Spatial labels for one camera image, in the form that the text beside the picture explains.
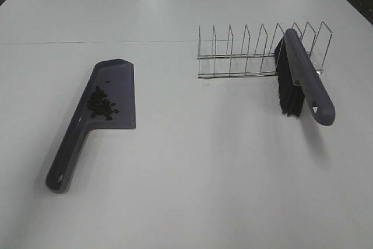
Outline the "purple plastic dustpan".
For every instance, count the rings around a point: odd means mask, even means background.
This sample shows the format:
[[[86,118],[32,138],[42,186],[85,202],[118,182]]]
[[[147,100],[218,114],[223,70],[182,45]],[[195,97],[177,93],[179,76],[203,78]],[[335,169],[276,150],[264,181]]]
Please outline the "purple plastic dustpan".
[[[90,131],[135,128],[133,63],[123,59],[97,63],[48,171],[47,188],[57,194],[68,189],[80,150]]]

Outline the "pile of coffee beans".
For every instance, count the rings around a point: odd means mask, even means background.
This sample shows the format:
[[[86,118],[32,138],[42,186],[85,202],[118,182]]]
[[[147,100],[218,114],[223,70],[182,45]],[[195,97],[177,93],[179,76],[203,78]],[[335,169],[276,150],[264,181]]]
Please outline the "pile of coffee beans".
[[[111,81],[105,80],[102,85],[95,85],[89,93],[85,103],[89,110],[90,118],[103,117],[106,121],[112,121],[112,115],[120,112],[116,102],[109,99],[109,86],[111,86]]]

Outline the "purple brush black bristles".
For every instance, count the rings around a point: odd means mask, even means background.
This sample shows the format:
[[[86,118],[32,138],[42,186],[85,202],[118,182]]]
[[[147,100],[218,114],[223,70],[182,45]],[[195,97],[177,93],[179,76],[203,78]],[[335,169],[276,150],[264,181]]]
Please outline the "purple brush black bristles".
[[[294,29],[287,29],[275,48],[275,67],[282,114],[299,118],[307,103],[317,123],[331,126],[335,107]]]

